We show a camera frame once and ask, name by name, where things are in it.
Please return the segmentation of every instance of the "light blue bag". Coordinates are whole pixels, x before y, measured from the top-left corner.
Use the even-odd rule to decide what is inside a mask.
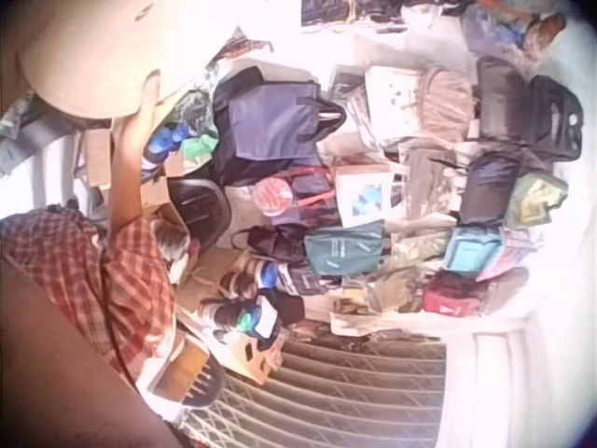
[[[446,249],[443,269],[477,278],[497,263],[504,247],[500,228],[458,227]]]

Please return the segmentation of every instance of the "white bag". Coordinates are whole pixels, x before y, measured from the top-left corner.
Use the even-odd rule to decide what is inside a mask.
[[[417,88],[421,73],[374,66],[365,73],[371,127],[378,140],[421,136]]]

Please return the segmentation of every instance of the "black bag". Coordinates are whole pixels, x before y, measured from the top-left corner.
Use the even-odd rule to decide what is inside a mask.
[[[477,61],[481,139],[519,142],[528,120],[525,82],[508,61],[485,56]]]
[[[460,206],[461,222],[501,226],[520,170],[521,161],[500,152],[487,152],[474,160]]]
[[[274,228],[252,227],[234,234],[232,246],[241,249],[234,239],[239,233],[247,233],[247,245],[257,255],[285,263],[299,263],[307,258],[303,242],[306,232],[307,228],[298,224]]]
[[[309,263],[279,263],[278,275],[282,287],[293,296],[317,296],[325,294],[321,277]]]
[[[527,86],[531,110],[524,140],[543,161],[575,161],[582,150],[584,113],[576,95],[550,77]]]

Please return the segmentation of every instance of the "straw hat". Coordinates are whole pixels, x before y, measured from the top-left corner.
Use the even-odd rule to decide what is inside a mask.
[[[129,115],[147,75],[160,97],[182,87],[236,27],[234,0],[45,0],[45,24],[20,51],[37,94],[71,115]]]

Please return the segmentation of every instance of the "red plaid shirt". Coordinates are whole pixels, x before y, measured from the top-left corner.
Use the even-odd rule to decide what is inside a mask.
[[[104,300],[109,300],[118,347],[132,377],[150,380],[157,373],[174,343],[174,292],[143,218],[106,241],[104,252],[95,243],[95,228],[68,208],[7,217],[0,221],[0,233],[3,255],[31,275],[123,378],[105,326]]]

